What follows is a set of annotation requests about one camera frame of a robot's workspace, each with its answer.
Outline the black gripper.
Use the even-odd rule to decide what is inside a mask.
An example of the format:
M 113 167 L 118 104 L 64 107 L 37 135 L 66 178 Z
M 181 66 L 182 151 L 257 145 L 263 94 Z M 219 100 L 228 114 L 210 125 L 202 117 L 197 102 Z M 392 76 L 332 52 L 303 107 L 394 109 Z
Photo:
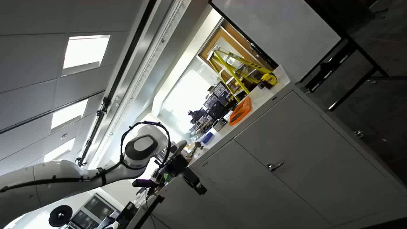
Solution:
M 198 195 L 205 195 L 207 188 L 201 183 L 198 175 L 188 168 L 188 160 L 182 154 L 186 145 L 186 141 L 179 141 L 170 147 L 173 155 L 158 170 L 156 181 L 159 184 L 168 184 L 173 178 L 181 175 Z

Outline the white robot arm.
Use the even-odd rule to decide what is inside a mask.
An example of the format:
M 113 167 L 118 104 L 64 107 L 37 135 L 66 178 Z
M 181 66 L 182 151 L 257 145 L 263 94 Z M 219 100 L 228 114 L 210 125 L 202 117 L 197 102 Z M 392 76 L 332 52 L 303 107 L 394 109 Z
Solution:
M 163 123 L 141 121 L 121 135 L 119 158 L 113 165 L 83 169 L 74 161 L 61 160 L 2 174 L 0 226 L 65 197 L 123 179 L 133 179 L 133 187 L 155 189 L 182 175 L 191 188 L 205 195 L 207 188 L 188 168 L 188 160 L 182 155 L 186 145 L 184 140 L 173 144 Z

